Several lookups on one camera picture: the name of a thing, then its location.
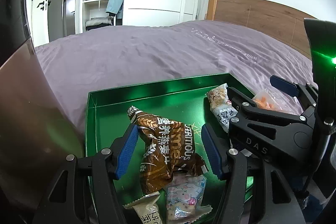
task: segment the snack bag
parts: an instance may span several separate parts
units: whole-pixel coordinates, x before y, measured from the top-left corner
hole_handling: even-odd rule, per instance
[[[237,114],[237,110],[232,107],[227,97],[227,83],[210,90],[206,95],[210,103],[211,112],[227,133],[230,119]]]
[[[139,126],[146,149],[140,165],[140,184],[144,194],[162,189],[173,179],[173,172],[187,171],[199,176],[208,169],[195,153],[194,131],[186,124],[149,114],[131,106],[131,122]]]
[[[145,195],[138,200],[124,205],[125,209],[134,209],[143,224],[163,224],[159,213],[159,207],[156,204],[160,197],[159,192]]]
[[[167,201],[166,224],[190,223],[211,212],[211,206],[201,206],[207,179],[176,173],[165,187]]]
[[[278,97],[275,91],[268,88],[259,91],[252,100],[257,104],[258,108],[293,114],[288,104]]]

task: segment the metal screw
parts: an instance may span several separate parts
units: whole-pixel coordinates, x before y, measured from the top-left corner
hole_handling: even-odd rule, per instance
[[[75,158],[75,156],[74,156],[73,154],[70,154],[70,155],[68,155],[65,159],[66,159],[67,161],[72,161],[74,158]]]
[[[108,154],[111,153],[111,149],[110,149],[110,148],[103,148],[103,149],[101,150],[101,153],[102,153],[103,155],[108,155]]]
[[[230,153],[231,155],[237,155],[237,154],[238,154],[238,150],[237,150],[237,149],[234,149],[234,148],[231,148],[231,149],[229,149],[229,153]]]
[[[239,118],[233,117],[233,118],[231,118],[231,122],[239,122]]]
[[[328,117],[328,118],[326,118],[325,120],[324,120],[324,124],[326,125],[326,126],[333,126],[333,124],[334,124],[334,119],[333,118],[331,118],[331,117]]]

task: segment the white closet shelf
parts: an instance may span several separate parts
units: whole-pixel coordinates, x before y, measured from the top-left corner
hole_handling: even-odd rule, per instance
[[[83,3],[85,5],[90,5],[90,6],[96,5],[97,7],[98,7],[98,2],[99,2],[99,0],[85,0],[85,1],[83,1]],[[108,2],[109,2],[109,0],[100,0],[100,4],[107,5]]]

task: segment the green metal box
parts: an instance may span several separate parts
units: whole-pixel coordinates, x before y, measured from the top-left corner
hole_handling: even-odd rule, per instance
[[[227,134],[210,111],[210,105],[205,95],[210,89],[223,83],[227,83],[229,87],[235,87],[250,98],[254,96],[229,73],[90,92],[86,113],[86,156],[92,156],[102,148],[110,147],[115,138],[123,135],[130,123],[127,109],[131,105],[148,113],[190,124],[194,130],[196,152],[202,156],[209,168],[209,172],[205,174],[207,184],[202,205],[210,204],[213,208],[211,213],[203,216],[197,222],[210,223],[220,202],[225,181],[219,181],[211,172],[201,140],[201,127],[208,122],[219,137],[227,138]],[[139,138],[127,173],[119,181],[114,182],[119,202],[122,205],[142,197],[139,169],[144,152],[144,142]],[[251,197],[252,184],[253,178],[248,177],[246,200]],[[160,214],[165,219],[165,195],[163,190],[160,193],[158,205]],[[136,214],[128,212],[127,215],[128,223],[141,223]]]

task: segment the purple bedsheet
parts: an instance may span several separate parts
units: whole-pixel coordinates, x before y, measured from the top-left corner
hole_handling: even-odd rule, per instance
[[[224,72],[255,94],[271,87],[273,74],[313,83],[311,61],[296,50],[256,30],[217,21],[104,27],[39,46],[36,53],[56,98],[81,133],[93,90]],[[302,112],[296,99],[278,96],[294,114]]]

